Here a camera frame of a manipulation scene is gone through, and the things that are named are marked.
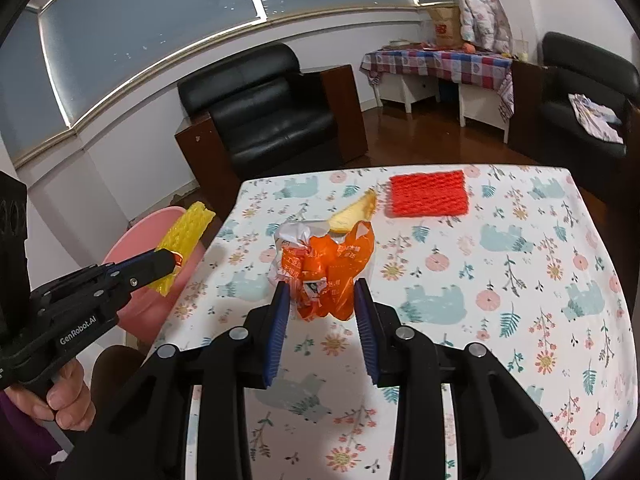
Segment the person's left hand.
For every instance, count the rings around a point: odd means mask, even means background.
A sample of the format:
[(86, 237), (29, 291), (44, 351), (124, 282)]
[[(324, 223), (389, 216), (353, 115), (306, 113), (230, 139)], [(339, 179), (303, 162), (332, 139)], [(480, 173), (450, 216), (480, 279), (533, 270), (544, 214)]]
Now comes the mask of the person's left hand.
[(71, 359), (58, 372), (58, 380), (44, 400), (20, 385), (4, 389), (9, 400), (36, 422), (54, 420), (65, 430), (86, 431), (92, 424), (96, 407), (85, 383), (84, 368)]

